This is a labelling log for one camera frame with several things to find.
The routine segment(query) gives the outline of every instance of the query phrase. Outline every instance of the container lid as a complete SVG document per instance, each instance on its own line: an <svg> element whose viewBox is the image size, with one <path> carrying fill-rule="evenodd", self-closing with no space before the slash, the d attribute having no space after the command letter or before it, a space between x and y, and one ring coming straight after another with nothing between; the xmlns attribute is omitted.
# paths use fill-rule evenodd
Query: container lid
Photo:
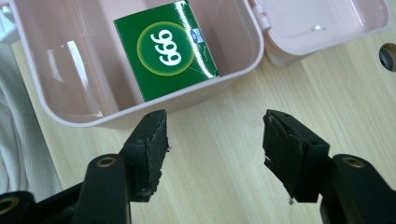
<svg viewBox="0 0 396 224"><path fill-rule="evenodd" d="M386 0L249 0L249 3L271 41L293 55L309 54L383 30L390 18Z"/></svg>

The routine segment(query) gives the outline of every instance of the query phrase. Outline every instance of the light wood surface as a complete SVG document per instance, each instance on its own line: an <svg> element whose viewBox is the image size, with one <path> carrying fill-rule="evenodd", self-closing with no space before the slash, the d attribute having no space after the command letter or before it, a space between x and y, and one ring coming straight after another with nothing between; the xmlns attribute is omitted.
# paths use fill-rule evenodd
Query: light wood surface
<svg viewBox="0 0 396 224"><path fill-rule="evenodd" d="M395 15L396 3L390 1ZM222 94L170 113L163 177L149 203L132 203L133 223L321 223L319 203L289 205L263 165L266 109L292 114L331 145L330 154L369 161L396 189L396 73L378 60L396 43L386 32L315 53L288 68L263 58ZM21 43L13 46L64 188L80 182L96 156L118 153L130 130L75 129L45 114Z"/></svg>

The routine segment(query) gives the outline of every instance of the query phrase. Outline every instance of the green cigarette pack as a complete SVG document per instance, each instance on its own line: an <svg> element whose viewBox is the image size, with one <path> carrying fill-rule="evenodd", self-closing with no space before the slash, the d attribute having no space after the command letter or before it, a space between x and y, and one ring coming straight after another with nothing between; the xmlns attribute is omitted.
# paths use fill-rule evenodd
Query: green cigarette pack
<svg viewBox="0 0 396 224"><path fill-rule="evenodd" d="M145 101L219 76L188 1L114 23Z"/></svg>

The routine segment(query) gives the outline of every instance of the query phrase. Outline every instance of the gold circle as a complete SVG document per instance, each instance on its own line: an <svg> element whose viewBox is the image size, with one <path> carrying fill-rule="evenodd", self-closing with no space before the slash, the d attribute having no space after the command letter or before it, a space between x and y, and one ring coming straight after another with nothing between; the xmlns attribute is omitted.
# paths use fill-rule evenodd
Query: gold circle
<svg viewBox="0 0 396 224"><path fill-rule="evenodd" d="M14 207L16 207L18 203L20 203L20 199L15 196L9 196L5 199L0 200L0 204L1 203L9 203L9 206L0 209L0 216L11 211Z"/></svg>
<svg viewBox="0 0 396 224"><path fill-rule="evenodd" d="M105 168L105 167L111 166L114 163L116 163L116 159L115 158L113 158L113 157L104 157L104 158L100 159L96 163L96 165L99 166L99 167Z"/></svg>
<svg viewBox="0 0 396 224"><path fill-rule="evenodd" d="M352 157L344 157L343 162L355 168L363 168L365 166L364 162Z"/></svg>

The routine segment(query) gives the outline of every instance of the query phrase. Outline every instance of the pink plastic box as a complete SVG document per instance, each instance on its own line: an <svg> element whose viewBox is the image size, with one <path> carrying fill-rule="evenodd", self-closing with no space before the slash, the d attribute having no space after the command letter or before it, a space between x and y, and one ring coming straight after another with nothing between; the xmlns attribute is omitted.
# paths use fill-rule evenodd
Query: pink plastic box
<svg viewBox="0 0 396 224"><path fill-rule="evenodd" d="M150 111L218 94L257 66L264 39L273 63L283 66L389 23L386 0L190 0L220 78L145 103L113 21L170 2L11 1L45 111L72 127L132 127Z"/></svg>

